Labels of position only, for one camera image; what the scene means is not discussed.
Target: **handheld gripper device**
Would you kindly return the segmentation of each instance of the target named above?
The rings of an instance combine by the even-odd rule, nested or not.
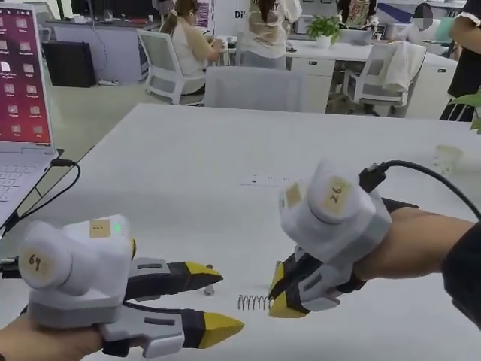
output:
[[[222,280],[195,262],[134,258],[135,241],[121,215],[57,229],[35,222],[19,247],[21,278],[31,287],[27,316],[56,329],[96,326],[103,352],[126,357],[132,340],[145,358],[208,348],[244,324],[217,313],[168,310],[129,302],[199,290]]]
[[[303,317],[340,304],[353,264],[385,238],[391,217],[379,193],[366,193],[359,177],[321,162],[309,184],[294,183],[280,195],[284,232],[297,244],[276,268],[272,317]]]

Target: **woman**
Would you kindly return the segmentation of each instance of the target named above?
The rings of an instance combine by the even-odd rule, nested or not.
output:
[[[424,40],[434,40],[439,19],[433,19],[433,10],[430,4],[421,3],[414,10],[411,23],[391,41],[409,41],[422,45]]]
[[[339,21],[349,28],[377,27],[377,0],[338,0]]]
[[[177,0],[175,8],[160,29],[160,32],[172,37],[174,51],[184,77],[203,76],[207,63],[217,61],[222,49],[221,40],[212,41],[195,28],[197,13],[197,0]],[[182,91],[183,95],[204,93],[205,83],[188,84]]]
[[[241,65],[285,70],[287,33],[289,24],[301,16],[299,0],[249,1],[239,47]]]

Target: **laptop screen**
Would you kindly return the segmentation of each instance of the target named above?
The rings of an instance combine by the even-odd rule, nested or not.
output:
[[[0,8],[0,141],[50,144],[34,16]]]

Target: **potted plant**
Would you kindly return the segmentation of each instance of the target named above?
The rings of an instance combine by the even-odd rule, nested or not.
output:
[[[318,17],[307,26],[307,35],[321,49],[328,49],[339,37],[339,17]]]
[[[473,108],[481,108],[481,92],[476,94],[469,94],[467,96],[460,96],[451,101],[451,104],[463,104],[470,105]],[[471,130],[476,130],[478,134],[481,134],[481,118],[476,113],[476,118],[471,123]]]

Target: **number 69 label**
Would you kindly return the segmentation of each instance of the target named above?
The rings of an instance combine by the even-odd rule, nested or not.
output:
[[[339,216],[344,208],[347,196],[351,193],[352,184],[341,177],[333,177],[328,185],[328,192],[322,205],[332,214]]]
[[[29,277],[39,281],[48,281],[52,264],[49,257],[38,250],[27,249],[20,255],[20,271],[23,277]]]

